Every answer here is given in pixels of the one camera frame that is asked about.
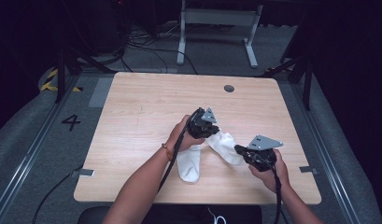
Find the bracelet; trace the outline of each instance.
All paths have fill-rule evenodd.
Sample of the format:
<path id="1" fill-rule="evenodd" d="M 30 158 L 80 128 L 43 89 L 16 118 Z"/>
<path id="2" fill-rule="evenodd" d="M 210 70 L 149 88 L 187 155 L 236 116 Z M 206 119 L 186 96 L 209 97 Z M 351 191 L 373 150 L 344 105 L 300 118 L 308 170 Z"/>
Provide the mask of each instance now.
<path id="1" fill-rule="evenodd" d="M 165 143 L 162 143 L 162 147 L 166 149 L 166 155 L 169 161 L 173 159 L 173 155 L 171 155 L 170 149 L 168 149 L 167 145 Z"/>

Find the hand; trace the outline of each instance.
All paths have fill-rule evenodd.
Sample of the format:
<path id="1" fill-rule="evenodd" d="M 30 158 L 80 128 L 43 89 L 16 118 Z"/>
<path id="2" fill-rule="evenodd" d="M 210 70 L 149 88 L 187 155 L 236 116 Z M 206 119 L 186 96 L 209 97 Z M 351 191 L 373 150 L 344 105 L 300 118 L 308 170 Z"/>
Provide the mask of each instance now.
<path id="1" fill-rule="evenodd" d="M 189 117 L 190 117 L 190 115 L 186 115 L 182 119 L 182 121 L 174 127 L 173 131 L 171 131 L 170 136 L 166 142 L 167 147 L 174 149 L 174 144 L 176 143 L 179 135 L 181 134 L 182 130 L 184 129 Z M 182 139 L 182 143 L 181 143 L 181 146 L 179 147 L 178 151 L 186 150 L 186 149 L 188 149 L 194 145 L 200 145 L 204 141 L 205 141 L 204 138 L 195 139 L 188 132 L 185 132 L 184 138 Z"/>
<path id="2" fill-rule="evenodd" d="M 288 187 L 290 185 L 290 179 L 289 179 L 289 172 L 287 170 L 287 165 L 283 161 L 280 151 L 275 149 L 275 148 L 273 149 L 273 151 L 275 152 L 276 157 L 277 157 L 275 167 L 276 167 L 277 176 L 278 176 L 278 178 L 280 178 L 281 186 L 282 186 L 282 188 Z M 257 168 L 255 168 L 252 165 L 249 165 L 248 168 L 253 175 L 255 175 L 261 181 L 263 181 L 263 184 L 269 190 L 271 190 L 273 193 L 276 193 L 275 175 L 273 174 L 272 170 L 260 172 Z"/>

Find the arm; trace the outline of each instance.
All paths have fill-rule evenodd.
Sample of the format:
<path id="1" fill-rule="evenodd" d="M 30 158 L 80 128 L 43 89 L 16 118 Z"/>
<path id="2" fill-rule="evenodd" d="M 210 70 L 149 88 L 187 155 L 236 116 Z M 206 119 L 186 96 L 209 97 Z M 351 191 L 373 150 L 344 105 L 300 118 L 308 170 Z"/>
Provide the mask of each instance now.
<path id="1" fill-rule="evenodd" d="M 167 149 L 171 155 L 189 116 L 185 116 L 176 125 L 166 142 Z M 193 145 L 200 145 L 204 139 L 194 139 L 185 132 L 179 151 L 185 150 Z M 159 148 L 140 168 L 138 168 L 124 183 L 115 202 L 109 209 L 104 223 L 141 223 L 152 206 L 158 192 L 161 179 L 169 159 L 166 148 Z"/>
<path id="2" fill-rule="evenodd" d="M 277 162 L 277 175 L 281 182 L 281 198 L 290 213 L 294 223 L 323 223 L 310 208 L 302 201 L 295 190 L 290 185 L 287 165 L 283 162 L 281 154 L 274 149 Z M 249 165 L 249 170 L 253 175 L 263 181 L 263 184 L 272 192 L 276 192 L 276 182 L 272 171 L 259 172 L 254 166 Z"/>

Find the black device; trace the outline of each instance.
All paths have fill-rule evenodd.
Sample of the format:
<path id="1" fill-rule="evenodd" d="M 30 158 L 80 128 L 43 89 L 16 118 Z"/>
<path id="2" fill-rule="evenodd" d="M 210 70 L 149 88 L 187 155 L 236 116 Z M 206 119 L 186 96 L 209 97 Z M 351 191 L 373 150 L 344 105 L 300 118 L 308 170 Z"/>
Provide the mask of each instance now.
<path id="1" fill-rule="evenodd" d="M 272 169 L 277 158 L 273 147 L 282 147 L 283 143 L 274 139 L 257 135 L 247 147 L 234 146 L 237 154 L 242 155 L 244 161 L 253 165 L 260 172 Z"/>
<path id="2" fill-rule="evenodd" d="M 217 123 L 217 120 L 211 108 L 205 111 L 199 107 L 189 118 L 186 128 L 194 138 L 207 138 L 219 132 L 219 127 L 214 126 L 213 123 Z"/>

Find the dark background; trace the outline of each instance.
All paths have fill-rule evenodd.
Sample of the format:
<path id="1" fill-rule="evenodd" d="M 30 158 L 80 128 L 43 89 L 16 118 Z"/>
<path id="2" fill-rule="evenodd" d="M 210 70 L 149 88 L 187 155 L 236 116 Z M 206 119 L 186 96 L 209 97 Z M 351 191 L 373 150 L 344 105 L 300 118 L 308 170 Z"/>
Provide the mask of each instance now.
<path id="1" fill-rule="evenodd" d="M 57 63 L 59 48 L 70 45 L 87 55 L 112 52 L 120 46 L 118 30 L 126 31 L 131 22 L 154 33 L 179 15 L 179 1 L 173 0 L 148 0 L 155 6 L 148 14 L 136 1 L 119 1 L 125 8 L 120 18 L 106 16 L 109 1 L 90 2 L 0 0 L 0 129 L 39 94 L 38 80 Z M 282 2 L 264 8 L 261 25 L 300 23 L 307 7 Z M 382 211 L 382 1 L 343 1 L 313 10 L 287 56 L 315 50 L 314 74 Z"/>

